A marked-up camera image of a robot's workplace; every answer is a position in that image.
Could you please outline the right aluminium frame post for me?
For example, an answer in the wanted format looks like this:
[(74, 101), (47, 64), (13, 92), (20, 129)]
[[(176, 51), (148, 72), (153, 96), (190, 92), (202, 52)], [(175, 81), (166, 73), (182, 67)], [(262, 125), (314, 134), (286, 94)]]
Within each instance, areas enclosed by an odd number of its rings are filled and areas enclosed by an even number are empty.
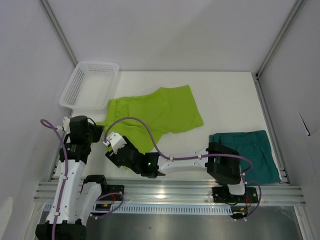
[(287, 34), (292, 28), (295, 20), (297, 19), (299, 13), (303, 9), (306, 2), (307, 2), (306, 0), (296, 0), (294, 2), (293, 7), (291, 8), (288, 16), (286, 17), (284, 23), (282, 24), (276, 38), (274, 39), (269, 51), (267, 52), (267, 55), (263, 59), (257, 73), (255, 74), (255, 77), (257, 80), (260, 79), (264, 71), (267, 69), (268, 65), (271, 63), (272, 59), (274, 58), (278, 49), (280, 48), (283, 41), (285, 40)]

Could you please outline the white plastic basket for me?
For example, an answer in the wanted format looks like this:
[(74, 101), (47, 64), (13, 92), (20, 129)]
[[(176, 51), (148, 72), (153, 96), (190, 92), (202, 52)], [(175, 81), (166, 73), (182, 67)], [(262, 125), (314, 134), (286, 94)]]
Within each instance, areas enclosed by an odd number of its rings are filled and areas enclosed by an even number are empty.
[(103, 110), (116, 94), (119, 69), (120, 66), (113, 62), (80, 61), (61, 94), (59, 104), (71, 110)]

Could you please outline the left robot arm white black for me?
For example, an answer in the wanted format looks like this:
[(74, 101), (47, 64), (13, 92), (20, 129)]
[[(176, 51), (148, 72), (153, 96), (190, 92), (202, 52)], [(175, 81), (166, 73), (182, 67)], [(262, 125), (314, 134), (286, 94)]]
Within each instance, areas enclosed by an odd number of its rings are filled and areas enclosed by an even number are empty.
[(109, 193), (104, 175), (90, 175), (79, 186), (91, 145), (99, 142), (104, 126), (84, 115), (72, 117), (61, 127), (67, 132), (62, 138), (59, 127), (46, 119), (40, 122), (52, 129), (60, 141), (60, 175), (51, 210), (45, 222), (36, 226), (35, 236), (39, 240), (84, 240), (93, 204)]

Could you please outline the left aluminium frame post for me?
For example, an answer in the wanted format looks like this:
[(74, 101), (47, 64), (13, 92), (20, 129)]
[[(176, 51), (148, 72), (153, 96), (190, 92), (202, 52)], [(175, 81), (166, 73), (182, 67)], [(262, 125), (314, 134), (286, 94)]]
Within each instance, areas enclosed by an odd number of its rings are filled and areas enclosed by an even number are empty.
[(46, 15), (48, 22), (50, 23), (53, 31), (55, 32), (55, 35), (57, 36), (66, 56), (71, 61), (73, 66), (75, 67), (78, 64), (78, 60), (74, 54), (74, 51), (72, 50), (72, 47), (68, 41), (68, 39), (65, 36), (65, 33), (59, 24), (59, 21), (49, 3), (48, 0), (39, 0), (38, 1), (44, 14)]

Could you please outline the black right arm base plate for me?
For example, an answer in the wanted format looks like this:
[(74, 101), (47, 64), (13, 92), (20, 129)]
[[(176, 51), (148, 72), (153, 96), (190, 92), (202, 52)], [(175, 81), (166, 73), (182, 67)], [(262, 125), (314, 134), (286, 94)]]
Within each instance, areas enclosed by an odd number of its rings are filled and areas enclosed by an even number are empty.
[(212, 197), (214, 203), (223, 203), (231, 206), (236, 204), (252, 203), (257, 204), (259, 201), (257, 189), (255, 187), (246, 187), (242, 195), (234, 195), (223, 186), (216, 186), (212, 188)]

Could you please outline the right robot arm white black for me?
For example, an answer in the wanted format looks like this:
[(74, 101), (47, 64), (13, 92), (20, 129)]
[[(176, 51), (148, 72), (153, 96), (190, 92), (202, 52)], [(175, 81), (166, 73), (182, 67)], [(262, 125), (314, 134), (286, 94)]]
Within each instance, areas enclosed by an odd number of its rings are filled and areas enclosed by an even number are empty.
[(227, 186), (232, 201), (239, 202), (246, 197), (241, 171), (241, 160), (244, 158), (222, 144), (210, 142), (206, 149), (184, 154), (141, 153), (125, 136), (112, 132), (106, 138), (105, 145), (111, 148), (105, 156), (114, 165), (127, 167), (142, 177), (156, 179), (178, 172), (206, 172)]

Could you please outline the aluminium frame post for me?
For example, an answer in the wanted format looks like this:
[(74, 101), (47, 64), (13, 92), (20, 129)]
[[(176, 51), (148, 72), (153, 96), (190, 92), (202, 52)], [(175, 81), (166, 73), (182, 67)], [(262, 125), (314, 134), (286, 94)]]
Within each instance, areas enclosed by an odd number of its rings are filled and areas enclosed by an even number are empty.
[(57, 36), (66, 56), (71, 61), (73, 66), (75, 67), (78, 64), (78, 60), (74, 54), (74, 51), (72, 50), (72, 47), (68, 41), (68, 39), (65, 36), (65, 33), (59, 24), (59, 21), (49, 3), (48, 0), (39, 0), (38, 1), (44, 14), (46, 15), (48, 22), (50, 23), (53, 31), (55, 32), (55, 35)]
[(260, 79), (264, 71), (267, 69), (268, 65), (271, 63), (272, 59), (274, 58), (278, 49), (280, 48), (283, 41), (285, 40), (287, 34), (292, 28), (295, 20), (297, 19), (299, 13), (303, 9), (306, 2), (307, 2), (306, 0), (296, 0), (294, 2), (293, 7), (291, 8), (288, 16), (286, 17), (284, 23), (282, 24), (276, 38), (274, 39), (269, 51), (267, 52), (267, 55), (263, 59), (257, 73), (255, 74), (255, 77), (257, 80)]

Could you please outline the lime green shorts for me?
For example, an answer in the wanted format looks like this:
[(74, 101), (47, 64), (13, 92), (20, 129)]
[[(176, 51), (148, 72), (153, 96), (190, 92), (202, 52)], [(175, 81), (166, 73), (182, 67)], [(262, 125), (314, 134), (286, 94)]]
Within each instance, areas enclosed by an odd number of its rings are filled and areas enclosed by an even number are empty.
[(142, 154), (153, 153), (164, 134), (179, 134), (204, 124), (189, 85), (111, 99), (107, 106), (106, 118), (100, 122), (106, 134), (126, 136)]

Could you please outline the teal green shorts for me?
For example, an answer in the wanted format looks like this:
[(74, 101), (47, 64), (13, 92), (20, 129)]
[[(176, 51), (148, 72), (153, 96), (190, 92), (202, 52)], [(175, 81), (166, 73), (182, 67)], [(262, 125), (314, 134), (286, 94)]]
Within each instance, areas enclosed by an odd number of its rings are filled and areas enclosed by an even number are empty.
[(245, 180), (250, 186), (280, 182), (279, 172), (265, 130), (215, 133), (209, 136), (209, 141), (233, 149), (252, 162), (252, 168), (245, 173)]

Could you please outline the aluminium mounting rail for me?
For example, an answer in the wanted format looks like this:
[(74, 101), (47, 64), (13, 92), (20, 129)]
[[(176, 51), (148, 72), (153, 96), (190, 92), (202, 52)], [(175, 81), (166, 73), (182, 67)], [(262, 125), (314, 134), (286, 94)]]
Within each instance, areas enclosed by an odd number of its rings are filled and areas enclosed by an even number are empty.
[[(108, 185), (123, 185), (130, 204), (204, 205), (212, 204), (213, 180), (107, 179)], [(288, 184), (263, 185), (262, 206), (305, 206), (302, 188)]]

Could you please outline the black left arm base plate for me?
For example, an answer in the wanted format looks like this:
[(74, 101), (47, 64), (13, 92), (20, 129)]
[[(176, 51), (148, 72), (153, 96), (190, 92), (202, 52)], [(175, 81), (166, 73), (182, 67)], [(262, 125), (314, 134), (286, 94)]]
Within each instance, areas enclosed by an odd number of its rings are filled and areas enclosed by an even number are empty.
[(123, 197), (118, 194), (115, 194), (115, 193), (120, 193), (120, 194), (124, 195), (125, 194), (125, 186), (119, 185), (119, 184), (108, 185), (107, 192), (104, 193), (103, 195), (106, 195), (106, 194), (111, 194), (111, 195), (105, 196), (104, 198), (101, 198), (100, 200), (101, 201), (109, 201), (109, 202), (122, 201)]

